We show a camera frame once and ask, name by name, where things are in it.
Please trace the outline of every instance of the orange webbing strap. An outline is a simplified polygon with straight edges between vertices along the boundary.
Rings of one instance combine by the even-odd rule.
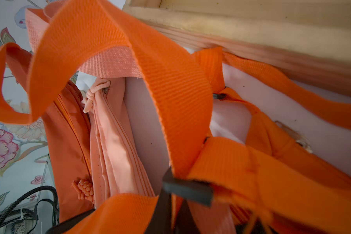
[[[28,124],[38,119],[81,64],[114,46],[131,48],[156,105],[174,176],[185,178],[208,132],[210,85],[187,51],[107,0],[70,0],[61,7],[30,64],[30,115],[14,115],[0,91],[0,121]],[[5,48],[0,49],[0,85]],[[187,98],[193,95],[198,98]]]
[[[224,52],[223,62],[286,94],[329,123],[351,130],[351,104],[326,100],[296,85],[275,67]]]
[[[206,78],[212,87],[213,93],[227,94],[224,100],[242,103],[246,105],[252,114],[256,113],[258,110],[256,106],[242,100],[242,98],[234,90],[225,87],[225,81],[222,73],[222,47],[203,49],[201,51],[194,52],[192,56],[204,70]],[[247,223],[248,218],[251,215],[249,211],[243,210],[242,208],[234,205],[231,205],[230,209],[234,224],[238,225]]]
[[[10,107],[10,105],[4,100],[4,97],[1,93],[1,87],[3,86],[3,79],[4,79],[3,75],[5,71],[5,62],[7,60],[7,50],[9,51],[8,54],[20,54],[18,56],[18,59],[21,58],[21,60],[15,63],[16,64],[15,67],[13,67],[12,66],[13,63],[11,63],[13,61],[13,58],[8,56],[9,57],[8,65],[11,68],[14,68],[13,70],[15,70],[15,72],[13,72],[13,74],[18,75],[18,81],[21,82],[21,84],[25,83],[23,82],[23,73],[24,73],[23,70],[26,71],[26,65],[28,64],[31,58],[31,55],[26,56],[26,54],[23,53],[23,50],[17,44],[7,43],[0,47],[0,121],[4,123],[10,123],[10,124],[30,124],[36,121],[38,117],[34,119],[34,118],[31,118],[30,114],[15,112]]]
[[[193,56],[205,70],[214,93],[226,94],[223,101],[241,103],[250,110],[253,119],[251,120],[251,127],[247,136],[247,145],[259,149],[268,155],[273,155],[292,169],[325,186],[345,189],[337,192],[351,199],[351,191],[348,191],[351,190],[351,178],[349,176],[317,156],[306,152],[255,105],[243,100],[234,90],[225,87],[221,54],[221,48],[213,48],[195,52]],[[239,213],[232,212],[232,214],[237,218],[244,218]],[[285,228],[287,230],[286,233],[295,231],[290,226],[284,227],[278,222],[274,222],[273,225],[277,230],[284,230]]]
[[[142,234],[151,220],[158,197],[118,194],[76,224],[69,234]]]
[[[216,201],[239,204],[268,224],[275,212],[328,233],[351,233],[351,200],[230,139],[209,138],[188,179],[212,183]]]

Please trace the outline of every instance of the floral wallpaper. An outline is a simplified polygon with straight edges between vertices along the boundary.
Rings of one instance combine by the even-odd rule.
[[[0,46],[7,42],[19,44],[31,52],[25,9],[43,8],[52,0],[0,0]],[[3,96],[17,112],[29,113],[27,94],[9,68],[3,81]],[[21,195],[43,183],[48,156],[48,143],[43,120],[29,125],[0,122],[0,212]],[[34,203],[38,193],[30,195],[21,205]]]

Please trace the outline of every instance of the black strap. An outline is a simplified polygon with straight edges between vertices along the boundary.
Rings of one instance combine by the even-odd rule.
[[[163,189],[160,192],[156,207],[144,234],[170,234],[171,233],[172,199],[171,194]]]
[[[192,214],[186,200],[183,200],[175,222],[175,234],[200,234],[200,231],[192,218]]]
[[[82,219],[86,218],[89,216],[91,213],[93,213],[95,209],[88,210],[84,213],[81,213],[77,216],[74,216],[73,218],[70,218],[62,223],[59,223],[58,225],[51,227],[46,231],[46,234],[61,234],[64,233],[68,230],[70,230],[72,227],[74,227],[77,223],[82,221]]]
[[[172,234],[171,230],[171,194],[176,194],[183,199],[178,212],[174,231],[176,234],[200,234],[187,200],[192,200],[206,206],[211,206],[213,189],[204,182],[180,180],[173,177],[169,168],[162,178],[162,190],[154,209],[151,221],[145,234]]]

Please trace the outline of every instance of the wooden shelf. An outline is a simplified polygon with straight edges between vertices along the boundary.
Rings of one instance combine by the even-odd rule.
[[[123,10],[182,46],[223,46],[351,96],[351,0],[127,0]]]

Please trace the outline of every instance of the zipper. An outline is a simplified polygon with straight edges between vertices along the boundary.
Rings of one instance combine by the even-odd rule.
[[[80,103],[81,102],[80,98],[83,99],[83,96],[82,95],[78,95],[77,91],[73,87],[71,87],[69,85],[67,85],[66,88],[72,93],[75,101],[77,103]],[[79,110],[81,111],[81,113],[83,112],[83,107],[81,105],[79,105]],[[84,119],[84,122],[86,123],[88,129],[91,129],[90,119],[89,119],[88,115],[83,115],[83,119]]]
[[[103,92],[103,96],[104,96],[104,100],[110,110],[110,113],[112,114],[113,118],[114,118],[114,122],[116,124],[117,127],[119,127],[119,129],[121,130],[121,133],[123,134],[123,136],[125,137],[125,139],[122,138],[122,140],[126,140],[127,145],[129,146],[130,150],[128,150],[128,152],[131,152],[131,157],[134,160],[135,163],[135,167],[138,171],[138,176],[139,176],[139,180],[141,182],[142,188],[143,190],[145,190],[145,192],[147,193],[147,196],[154,196],[153,191],[151,190],[151,186],[149,183],[147,183],[148,179],[145,180],[145,178],[143,178],[143,173],[142,171],[144,170],[140,164],[138,163],[137,159],[139,158],[138,155],[135,153],[135,150],[133,150],[134,148],[134,144],[131,142],[129,136],[127,135],[125,129],[123,128],[123,126],[121,125],[120,121],[117,119],[116,115],[113,113],[111,106],[108,103],[107,100],[107,95],[106,92]]]
[[[87,154],[86,152],[84,151],[83,147],[81,146],[79,140],[78,140],[78,137],[77,137],[77,131],[75,130],[75,127],[74,127],[74,124],[73,124],[73,121],[71,120],[71,117],[69,115],[69,112],[68,110],[66,109],[66,106],[64,104],[64,102],[62,101],[62,98],[61,98],[61,95],[58,94],[57,95],[57,101],[55,101],[55,104],[56,106],[58,107],[58,109],[61,111],[61,113],[63,114],[63,116],[65,117],[66,121],[68,122],[69,126],[71,127],[71,129],[73,130],[74,134],[75,134],[75,137],[77,138],[77,141],[78,141],[78,144],[79,144],[79,147],[81,148],[81,151],[82,151],[82,155],[83,155],[83,158],[84,158],[84,161],[86,163],[86,166],[87,166],[87,170],[90,174],[90,178],[91,178],[91,163],[90,163],[90,159],[87,157]]]

